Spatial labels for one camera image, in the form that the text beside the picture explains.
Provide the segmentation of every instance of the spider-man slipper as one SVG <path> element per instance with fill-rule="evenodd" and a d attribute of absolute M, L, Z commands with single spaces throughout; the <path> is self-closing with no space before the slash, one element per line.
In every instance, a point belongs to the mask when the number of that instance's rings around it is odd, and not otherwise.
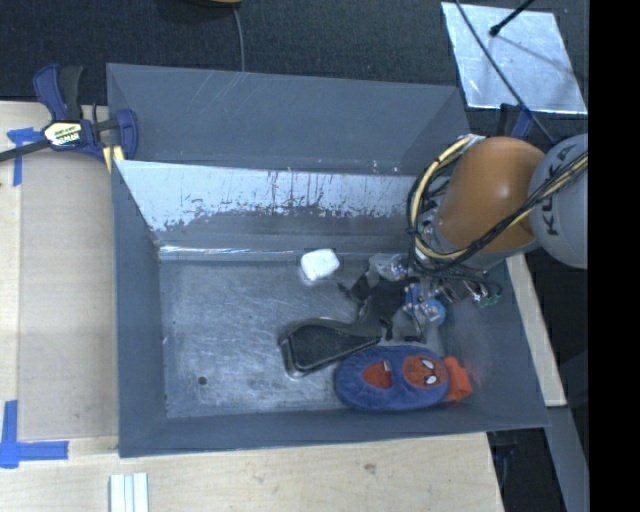
<path fill-rule="evenodd" d="M 335 373 L 338 397 L 354 409 L 405 411 L 471 393 L 466 371 L 415 345 L 378 346 L 346 358 Z"/>

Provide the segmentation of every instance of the orange fabric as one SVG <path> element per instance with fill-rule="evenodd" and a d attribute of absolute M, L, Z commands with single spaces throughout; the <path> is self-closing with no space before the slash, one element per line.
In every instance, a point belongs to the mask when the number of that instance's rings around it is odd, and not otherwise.
<path fill-rule="evenodd" d="M 448 400 L 460 400 L 461 398 L 473 393 L 471 382 L 467 370 L 465 370 L 455 357 L 445 357 L 442 359 L 447 371 L 449 372 L 449 393 Z"/>
<path fill-rule="evenodd" d="M 423 361 L 430 363 L 430 368 Z M 407 356 L 402 364 L 402 373 L 407 382 L 422 389 L 439 386 L 447 380 L 447 370 L 444 365 L 424 354 Z M 427 379 L 435 377 L 433 382 L 427 384 Z"/>

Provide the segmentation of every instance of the white object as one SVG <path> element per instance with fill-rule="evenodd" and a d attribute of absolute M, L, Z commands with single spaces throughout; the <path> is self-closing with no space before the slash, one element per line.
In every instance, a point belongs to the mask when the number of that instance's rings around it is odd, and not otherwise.
<path fill-rule="evenodd" d="M 513 9 L 462 4 L 493 60 L 533 111 L 586 114 L 587 108 L 553 13 L 525 10 L 495 37 L 489 35 Z M 453 2 L 442 2 L 449 38 L 467 104 L 476 108 L 515 105 L 502 79 L 476 42 Z"/>
<path fill-rule="evenodd" d="M 317 281 L 333 274 L 340 261 L 331 249 L 318 249 L 304 254 L 300 258 L 300 266 L 307 279 Z"/>
<path fill-rule="evenodd" d="M 110 512 L 149 512 L 146 473 L 111 475 L 109 479 Z"/>

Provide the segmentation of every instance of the wire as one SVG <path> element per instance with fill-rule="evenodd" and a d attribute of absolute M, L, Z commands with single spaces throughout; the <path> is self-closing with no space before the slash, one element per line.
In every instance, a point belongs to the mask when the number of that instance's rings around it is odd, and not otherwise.
<path fill-rule="evenodd" d="M 453 269 L 448 270 L 440 270 L 439 267 L 434 268 L 425 266 L 420 260 L 415 257 L 414 239 L 412 239 L 412 241 L 409 243 L 408 258 L 410 262 L 413 262 L 416 270 L 418 270 L 422 275 L 442 280 L 471 281 L 474 283 L 483 284 L 487 288 L 493 287 L 495 295 L 502 295 L 502 285 L 497 281 L 494 281 L 493 279 L 487 279 L 478 275 L 481 271 L 468 269 L 462 265 L 458 265 Z"/>
<path fill-rule="evenodd" d="M 553 178 L 543 182 L 543 184 L 540 185 L 533 194 L 531 194 L 531 196 L 518 210 L 500 221 L 492 229 L 487 231 L 487 233 L 485 233 L 482 237 L 472 242 L 466 249 L 464 249 L 464 253 L 462 255 L 457 256 L 453 261 L 447 263 L 445 265 L 445 268 L 449 266 L 459 265 L 463 261 L 469 259 L 471 256 L 482 250 L 482 248 L 484 248 L 495 238 L 497 238 L 503 231 L 520 222 L 533 210 L 535 206 L 540 204 L 552 194 L 555 194 L 562 188 L 575 181 L 582 174 L 582 172 L 584 172 L 586 165 L 587 156 L 586 154 L 584 154 L 575 159 L 573 162 L 567 164 L 567 166 L 561 168 Z"/>
<path fill-rule="evenodd" d="M 242 36 L 242 25 L 240 24 L 240 14 L 238 13 L 238 8 L 236 6 L 233 6 L 232 9 L 233 9 L 233 17 L 236 20 L 236 27 L 238 27 L 238 41 L 240 43 L 240 70 L 245 71 L 244 37 Z"/>
<path fill-rule="evenodd" d="M 529 107 L 527 107 L 527 105 L 525 104 L 524 100 L 520 97 L 520 95 L 517 93 L 517 91 L 513 88 L 513 86 L 509 82 L 509 80 L 507 80 L 507 77 L 504 75 L 504 73 L 502 72 L 502 70 L 500 69 L 500 67 L 496 63 L 496 61 L 493 60 L 493 57 L 491 56 L 491 54 L 489 53 L 489 50 L 487 49 L 487 47 L 484 45 L 484 43 L 480 39 L 480 36 L 476 32 L 476 29 L 473 28 L 473 25 L 471 24 L 471 21 L 467 17 L 467 13 L 464 12 L 464 9 L 462 8 L 462 5 L 460 4 L 460 0 L 455 0 L 455 1 L 456 1 L 456 5 L 458 7 L 458 11 L 460 11 L 460 15 L 464 19 L 464 22 L 466 23 L 467 27 L 469 27 L 469 30 L 471 31 L 471 34 L 473 35 L 474 39 L 478 43 L 478 46 L 484 52 L 484 54 L 486 55 L 487 59 L 489 59 L 489 62 L 493 66 L 493 69 L 496 70 L 496 73 L 498 73 L 498 76 L 504 82 L 504 85 L 507 87 L 507 89 L 509 89 L 509 92 L 511 93 L 511 95 L 516 99 L 516 101 L 518 102 L 518 106 L 520 106 L 523 110 L 525 110 L 527 112 L 527 114 L 529 114 L 531 116 L 531 120 L 538 127 L 538 129 L 544 134 L 544 136 L 547 139 L 549 139 L 549 142 L 551 142 L 552 145 L 555 145 L 556 144 L 556 140 L 547 131 L 547 129 L 542 125 L 542 123 L 538 120 L 538 118 L 536 118 L 536 116 L 533 115 L 533 112 L 531 112 Z"/>
<path fill-rule="evenodd" d="M 466 148 L 467 144 L 472 140 L 472 136 L 471 135 L 467 135 L 465 137 L 463 137 L 462 139 L 454 142 L 451 146 L 449 146 L 447 149 L 445 149 L 442 154 L 440 156 L 438 156 L 432 163 L 431 165 L 426 169 L 426 171 L 424 172 L 424 174 L 422 175 L 422 177 L 417 181 L 417 186 L 415 188 L 415 192 L 413 194 L 413 200 L 409 201 L 409 227 L 413 232 L 414 235 L 414 242 L 416 244 L 416 246 L 418 247 L 418 249 L 420 250 L 420 252 L 422 252 L 423 254 L 429 255 L 429 253 L 431 252 L 430 249 L 425 246 L 422 241 L 420 240 L 420 238 L 417 236 L 417 226 L 416 226 L 416 221 L 418 218 L 418 207 L 420 204 L 420 201 L 422 199 L 422 196 L 424 194 L 424 191 L 426 189 L 427 183 L 429 183 L 429 181 L 431 181 L 434 173 L 436 171 L 438 171 L 439 169 L 442 169 L 443 167 L 445 167 L 446 165 L 449 165 L 449 163 L 451 163 L 455 158 L 457 158 L 458 156 L 460 156 L 463 152 L 463 150 Z M 454 251 L 452 253 L 447 253 L 446 255 L 443 255 L 444 257 L 455 257 L 455 256 L 459 256 L 462 255 L 464 253 L 464 250 L 461 249 L 459 251 Z"/>

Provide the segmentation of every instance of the black cable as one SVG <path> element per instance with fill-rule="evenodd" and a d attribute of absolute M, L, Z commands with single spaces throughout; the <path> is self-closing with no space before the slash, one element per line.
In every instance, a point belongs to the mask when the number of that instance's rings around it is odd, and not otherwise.
<path fill-rule="evenodd" d="M 495 238 L 497 238 L 503 231 L 505 231 L 514 220 L 516 220 L 519 216 L 524 214 L 525 212 L 531 210 L 537 204 L 545 200 L 548 196 L 547 193 L 553 189 L 560 180 L 564 180 L 563 184 L 557 189 L 554 190 L 553 194 L 557 194 L 560 190 L 563 190 L 570 184 L 574 183 L 585 171 L 586 165 L 577 166 L 577 164 L 584 160 L 587 157 L 587 152 L 582 153 L 578 157 L 574 158 L 570 162 L 558 168 L 558 170 L 554 173 L 554 175 L 546 180 L 544 180 L 538 188 L 536 188 L 529 197 L 524 201 L 524 203 L 511 215 L 505 217 L 500 222 L 498 222 L 495 226 L 493 226 L 490 230 L 488 230 L 484 235 L 480 238 L 474 240 L 469 244 L 469 246 L 464 250 L 464 253 L 460 256 L 454 257 L 451 260 L 446 262 L 438 262 L 433 261 L 433 267 L 426 267 L 422 262 L 420 262 L 415 256 L 412 257 L 412 260 L 415 261 L 421 270 L 425 273 L 429 272 L 431 275 L 438 275 L 440 277 L 445 277 L 446 272 L 451 270 L 461 271 L 465 269 L 462 265 L 462 262 L 469 259 L 474 254 L 478 253 L 484 247 L 486 247 L 489 243 L 491 243 Z M 413 193 L 415 193 L 415 187 L 412 187 L 412 191 L 410 191 L 408 203 L 412 201 Z M 412 223 L 410 216 L 408 216 L 409 229 L 408 233 L 411 235 L 411 243 L 410 243 L 410 255 L 415 251 L 415 242 L 414 237 L 418 233 L 418 217 L 415 219 L 415 223 Z"/>
<path fill-rule="evenodd" d="M 236 27 L 238 28 L 238 42 L 240 43 L 240 70 L 245 71 L 244 37 L 242 36 L 242 25 L 240 24 L 240 14 L 238 14 L 238 8 L 236 6 L 233 6 L 232 9 L 233 9 L 233 17 L 236 20 Z"/>
<path fill-rule="evenodd" d="M 469 27 L 469 30 L 471 31 L 471 34 L 473 35 L 474 39 L 478 43 L 478 46 L 484 52 L 484 54 L 486 55 L 487 59 L 489 59 L 489 62 L 493 66 L 493 69 L 496 70 L 496 73 L 498 73 L 498 76 L 504 82 L 504 85 L 506 85 L 507 89 L 509 89 L 509 92 L 511 93 L 511 95 L 516 99 L 516 101 L 518 102 L 518 106 L 521 109 L 523 109 L 524 111 L 526 111 L 527 114 L 529 114 L 531 116 L 531 120 L 538 127 L 538 129 L 544 134 L 544 136 L 547 139 L 549 139 L 549 142 L 551 142 L 552 145 L 555 145 L 556 144 L 556 140 L 546 130 L 546 128 L 542 125 L 542 123 L 536 118 L 536 116 L 533 114 L 533 112 L 531 112 L 529 107 L 527 107 L 527 105 L 525 104 L 524 100 L 520 97 L 520 95 L 517 93 L 517 91 L 513 88 L 513 86 L 509 82 L 509 80 L 507 80 L 507 77 L 504 75 L 504 73 L 502 72 L 502 70 L 500 69 L 500 67 L 496 63 L 496 61 L 493 60 L 493 57 L 489 53 L 489 50 L 487 49 L 487 47 L 484 45 L 484 43 L 480 39 L 480 36 L 476 32 L 475 28 L 473 28 L 473 25 L 471 24 L 471 21 L 467 17 L 467 13 L 464 12 L 464 9 L 462 8 L 462 5 L 460 4 L 460 0 L 456 0 L 456 5 L 458 6 L 458 11 L 460 11 L 460 15 L 464 19 L 464 22 L 467 24 L 467 27 Z"/>
<path fill-rule="evenodd" d="M 493 36 L 493 37 L 497 36 L 500 33 L 500 31 L 507 25 L 507 23 L 509 23 L 516 16 L 518 16 L 522 11 L 524 11 L 527 7 L 529 7 L 534 1 L 535 0 L 527 0 L 520 7 L 518 7 L 515 11 L 513 11 L 511 14 L 509 14 L 509 16 L 507 16 L 505 19 L 503 19 L 500 23 L 498 23 L 497 25 L 494 25 L 493 27 L 491 27 L 491 29 L 489 30 L 489 34 L 491 36 Z"/>
<path fill-rule="evenodd" d="M 413 263 L 417 270 L 425 276 L 433 277 L 443 280 L 458 280 L 458 281 L 470 281 L 485 285 L 487 288 L 493 287 L 495 294 L 500 296 L 503 292 L 503 287 L 497 281 L 493 279 L 487 279 L 478 275 L 478 270 L 458 265 L 453 269 L 440 271 L 437 267 L 426 267 L 415 255 L 415 243 L 414 238 L 411 238 L 409 244 L 409 262 Z"/>
<path fill-rule="evenodd" d="M 451 162 L 447 163 L 447 165 L 445 165 L 444 167 L 442 167 L 441 169 L 437 169 L 436 171 L 434 171 L 433 176 L 431 176 L 431 181 L 435 181 L 437 178 L 439 178 L 440 176 L 442 176 L 445 172 L 447 172 L 451 165 L 456 162 L 458 160 L 458 158 L 460 158 L 459 155 L 458 157 L 454 158 L 453 160 L 451 160 Z M 405 207 L 405 214 L 407 216 L 407 223 L 411 226 L 411 200 L 412 197 L 414 196 L 416 189 L 418 188 L 418 184 L 422 181 L 422 178 L 424 177 L 424 175 L 426 174 L 427 170 L 429 169 L 429 167 L 427 167 L 417 178 L 416 180 L 413 182 L 413 185 L 411 185 L 411 188 L 409 189 L 409 193 L 407 195 L 407 202 L 406 202 L 406 207 Z M 441 190 L 444 190 L 444 188 L 447 186 L 447 183 L 443 183 L 440 187 L 438 187 L 435 191 L 431 192 L 428 195 L 428 198 L 431 197 L 435 197 L 436 195 L 438 195 L 438 193 L 440 193 Z"/>

